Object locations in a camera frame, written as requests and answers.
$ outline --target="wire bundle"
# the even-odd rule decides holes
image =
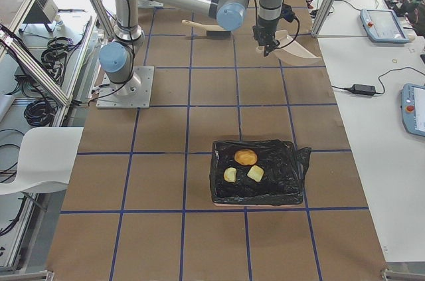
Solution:
[[[61,86],[64,82],[68,51],[73,47],[72,44],[72,39],[68,37],[56,37],[47,42],[47,49],[41,54],[41,62],[46,71]]]
[[[19,130],[14,130],[12,128],[7,128],[5,130],[0,130],[0,132],[17,132],[20,133],[22,136],[24,136],[24,133],[19,131]],[[3,145],[0,145],[0,148],[2,147],[16,147],[17,149],[20,149],[21,147],[14,144],[14,143],[5,143]],[[12,166],[6,168],[5,170],[0,171],[0,175],[7,173],[8,171],[10,171],[12,168],[14,168],[14,166],[16,166],[18,164],[18,162],[15,162]],[[16,171],[12,172],[12,174],[10,174],[10,176],[8,176],[8,178],[0,181],[0,183],[5,183],[6,181],[8,181],[10,178],[12,178],[14,175],[16,175]]]

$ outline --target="table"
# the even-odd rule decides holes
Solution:
[[[347,0],[374,8],[374,0]],[[319,35],[365,35],[359,12],[335,2]],[[332,85],[370,84],[393,68],[412,66],[425,72],[417,37],[402,46],[379,46],[364,37],[319,38]],[[407,82],[423,84],[420,74],[403,70],[383,78],[386,94],[366,98],[335,91],[347,136],[387,262],[425,261],[425,138],[408,134],[402,125],[400,90]]]
[[[297,41],[320,55],[307,9],[297,13]],[[323,61],[290,66],[256,54],[254,14],[231,39],[213,40],[180,25],[212,19],[169,7],[140,13],[147,39],[135,64],[155,65],[151,107],[90,108],[47,262],[55,277],[381,279],[386,264]],[[295,23],[286,27],[295,33]],[[313,148],[305,202],[214,205],[212,142],[271,138]]]

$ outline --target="electronic equipment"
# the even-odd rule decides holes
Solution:
[[[396,8],[400,8],[402,5],[402,1],[401,0],[384,0],[386,7],[388,7],[390,10]],[[397,17],[404,17],[404,14],[397,14]]]
[[[408,43],[409,39],[393,10],[363,9],[360,19],[368,37],[375,43]]]
[[[401,91],[401,112],[406,130],[425,136],[425,86],[404,85]]]
[[[58,7],[53,0],[35,0],[24,24],[49,24],[58,14]]]

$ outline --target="yellow food piece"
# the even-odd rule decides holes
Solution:
[[[234,160],[243,166],[255,165],[257,154],[251,149],[241,149],[234,154]]]
[[[229,183],[236,183],[236,168],[229,167],[224,171],[224,180]]]
[[[250,171],[247,174],[249,178],[251,178],[252,180],[255,180],[257,183],[261,181],[261,178],[263,178],[263,175],[264,175],[264,170],[261,167],[258,167],[257,165],[252,166]]]

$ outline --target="blue tape line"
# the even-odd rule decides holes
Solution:
[[[312,153],[350,153],[352,152],[351,149],[312,149]],[[91,153],[84,152],[84,153],[78,153],[78,155],[129,155],[129,151],[105,151],[105,152],[99,152],[99,151],[93,151]],[[210,155],[210,151],[192,151],[192,152],[184,152],[184,151],[133,151],[133,155],[183,155],[183,154],[189,154],[189,155]]]
[[[248,261],[248,276],[250,281],[252,281],[250,233],[249,233],[249,224],[248,224],[248,212],[246,210],[246,207],[244,208],[244,218],[245,218],[246,260]]]
[[[118,229],[117,229],[117,235],[116,235],[115,246],[114,246],[114,255],[112,257],[111,271],[110,271],[110,275],[109,275],[110,281],[112,281],[114,279],[115,262],[116,262],[116,258],[117,258],[118,244],[120,243],[122,218],[123,218],[123,215],[124,215],[124,207],[126,205],[128,182],[129,182],[130,171],[131,171],[131,161],[133,159],[133,149],[134,149],[134,143],[135,143],[135,136],[136,136],[136,132],[137,132],[137,125],[138,125],[138,122],[139,122],[139,115],[140,115],[140,108],[137,109],[137,114],[135,116],[135,123],[134,123],[134,129],[133,129],[133,139],[131,141],[131,150],[130,150],[130,155],[129,155],[129,159],[128,159],[127,175],[126,175],[126,182],[124,184],[124,193],[123,193],[122,203],[121,203],[120,219],[118,221]]]
[[[285,73],[284,73],[283,69],[282,69],[282,80],[284,81],[284,90],[285,90],[286,102],[289,103],[290,101],[289,101],[288,91],[286,89]],[[289,113],[289,117],[290,117],[290,125],[291,125],[291,130],[292,130],[292,136],[294,138],[294,145],[295,145],[295,149],[297,149],[298,148],[297,139],[296,139],[296,135],[295,135],[295,127],[294,127],[294,122],[292,120],[292,113],[291,113],[291,107],[290,106],[288,107],[288,113]],[[311,245],[313,247],[314,258],[315,258],[315,262],[316,262],[317,275],[319,276],[319,281],[323,281],[322,276],[321,276],[319,256],[317,254],[317,248],[316,248],[316,241],[315,241],[315,237],[314,237],[313,226],[311,225],[310,212],[308,210],[308,200],[307,200],[307,194],[305,192],[305,189],[304,189],[303,194],[304,194],[304,203],[305,203],[305,207],[306,207],[308,225],[309,225],[309,230],[310,230]]]
[[[292,211],[366,211],[369,207],[300,207],[300,208],[248,208],[247,213],[267,213],[277,212],[285,213]],[[244,209],[185,209],[185,213],[243,213]],[[61,215],[85,215],[85,214],[108,214],[108,213],[183,213],[180,209],[128,209],[128,210],[62,210]]]
[[[189,157],[189,122],[190,122],[190,105],[191,105],[191,84],[192,84],[192,59],[193,59],[193,39],[191,39],[191,53],[189,57],[189,87],[187,90],[187,115],[186,115],[186,142],[185,142],[185,173],[183,177],[183,212],[181,215],[181,240],[180,240],[180,269],[179,281],[183,281],[183,268],[185,260],[185,229],[186,229],[186,192],[187,192],[187,162]]]

